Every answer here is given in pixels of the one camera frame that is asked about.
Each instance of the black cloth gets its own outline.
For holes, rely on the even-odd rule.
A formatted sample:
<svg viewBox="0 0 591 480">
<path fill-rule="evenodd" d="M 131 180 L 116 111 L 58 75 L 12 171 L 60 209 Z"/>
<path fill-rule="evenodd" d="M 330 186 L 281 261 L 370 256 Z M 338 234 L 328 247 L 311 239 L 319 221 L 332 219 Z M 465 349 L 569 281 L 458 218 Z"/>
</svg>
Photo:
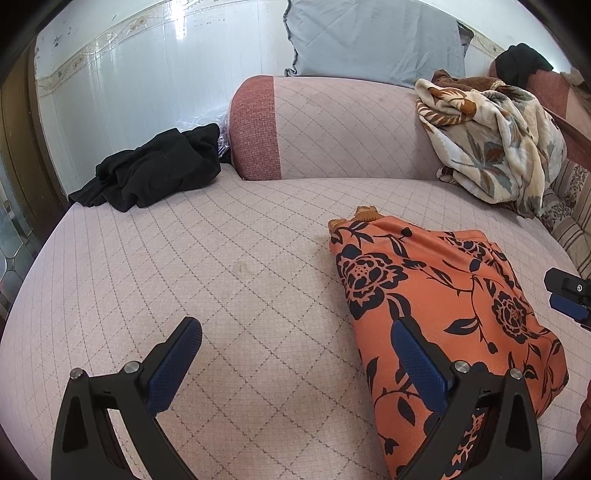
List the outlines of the black cloth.
<svg viewBox="0 0 591 480">
<path fill-rule="evenodd" d="M 513 85 L 525 90 L 527 80 L 538 70 L 553 70 L 541 54 L 525 43 L 509 47 L 495 60 L 496 76 L 507 85 Z"/>
<path fill-rule="evenodd" d="M 96 166 L 96 177 L 70 193 L 71 203 L 94 207 L 109 202 L 120 212 L 140 208 L 175 192 L 204 187 L 220 173 L 216 124 L 156 135 L 135 150 L 123 150 Z"/>
</svg>

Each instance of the plastic bag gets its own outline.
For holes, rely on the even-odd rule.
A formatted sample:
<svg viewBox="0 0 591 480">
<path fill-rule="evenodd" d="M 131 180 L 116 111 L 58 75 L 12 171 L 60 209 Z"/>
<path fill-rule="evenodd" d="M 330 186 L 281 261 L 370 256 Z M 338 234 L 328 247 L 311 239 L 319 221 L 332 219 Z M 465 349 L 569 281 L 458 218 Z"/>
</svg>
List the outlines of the plastic bag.
<svg viewBox="0 0 591 480">
<path fill-rule="evenodd" d="M 220 137 L 217 139 L 217 153 L 222 158 L 222 155 L 230 148 L 230 142 L 228 141 L 228 107 L 222 107 L 204 115 L 195 116 L 189 121 L 179 120 L 174 126 L 178 128 L 179 132 L 184 132 L 209 124 L 217 124 L 220 128 Z"/>
</svg>

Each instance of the folded garment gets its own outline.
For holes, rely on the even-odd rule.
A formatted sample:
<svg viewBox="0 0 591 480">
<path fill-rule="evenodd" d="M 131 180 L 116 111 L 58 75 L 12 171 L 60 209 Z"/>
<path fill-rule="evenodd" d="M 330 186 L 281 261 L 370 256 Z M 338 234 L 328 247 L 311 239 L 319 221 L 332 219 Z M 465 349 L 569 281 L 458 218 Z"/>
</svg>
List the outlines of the folded garment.
<svg viewBox="0 0 591 480">
<path fill-rule="evenodd" d="M 440 180 L 459 183 L 519 215 L 542 213 L 542 196 L 566 159 L 562 133 L 535 96 L 502 85 L 464 92 L 420 79 L 419 119 L 441 162 Z"/>
<path fill-rule="evenodd" d="M 71 203 L 94 207 L 109 202 L 120 212 L 140 208 L 175 192 L 204 187 L 220 173 L 216 124 L 156 135 L 135 150 L 123 150 L 96 166 L 96 177 L 70 193 Z"/>
<path fill-rule="evenodd" d="M 452 87 L 464 92 L 471 92 L 477 90 L 484 92 L 485 90 L 496 90 L 505 84 L 502 80 L 494 77 L 468 77 L 465 79 L 453 78 L 445 70 L 438 70 L 433 74 L 431 80 L 438 87 Z"/>
<path fill-rule="evenodd" d="M 333 220 L 329 230 L 393 478 L 439 419 L 394 351 L 391 328 L 399 318 L 413 318 L 452 361 L 496 375 L 520 369 L 537 417 L 567 384 L 560 340 L 538 323 L 511 264 L 484 233 L 431 232 L 374 207 Z M 454 478 L 470 461 L 485 410 L 473 412 L 443 478 Z"/>
<path fill-rule="evenodd" d="M 540 53 L 525 43 L 512 45 L 495 60 L 496 74 L 507 85 L 525 89 L 527 80 L 538 70 L 553 70 Z"/>
</svg>

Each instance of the floral blanket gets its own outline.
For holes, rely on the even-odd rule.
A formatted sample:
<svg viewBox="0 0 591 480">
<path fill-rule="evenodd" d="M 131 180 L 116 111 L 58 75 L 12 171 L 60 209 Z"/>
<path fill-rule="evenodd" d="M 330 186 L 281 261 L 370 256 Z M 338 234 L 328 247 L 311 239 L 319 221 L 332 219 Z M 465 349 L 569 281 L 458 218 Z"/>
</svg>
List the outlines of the floral blanket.
<svg viewBox="0 0 591 480">
<path fill-rule="evenodd" d="M 419 119 L 445 167 L 437 177 L 488 203 L 540 216 L 545 189 L 566 159 L 566 145 L 535 96 L 518 87 L 464 92 L 420 79 Z"/>
</svg>

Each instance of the brown blanket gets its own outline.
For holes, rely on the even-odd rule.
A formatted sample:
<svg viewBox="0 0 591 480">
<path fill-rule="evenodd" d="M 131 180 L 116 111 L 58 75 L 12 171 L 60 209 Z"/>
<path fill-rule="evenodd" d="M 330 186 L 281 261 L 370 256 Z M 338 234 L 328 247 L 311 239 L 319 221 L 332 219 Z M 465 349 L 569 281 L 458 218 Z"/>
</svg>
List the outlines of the brown blanket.
<svg viewBox="0 0 591 480">
<path fill-rule="evenodd" d="M 468 77 L 465 79 L 457 79 L 451 77 L 445 70 L 438 70 L 433 74 L 432 83 L 438 87 L 452 87 L 464 92 L 471 92 L 478 90 L 485 92 L 487 90 L 496 90 L 499 86 L 504 85 L 505 82 L 494 77 Z"/>
</svg>

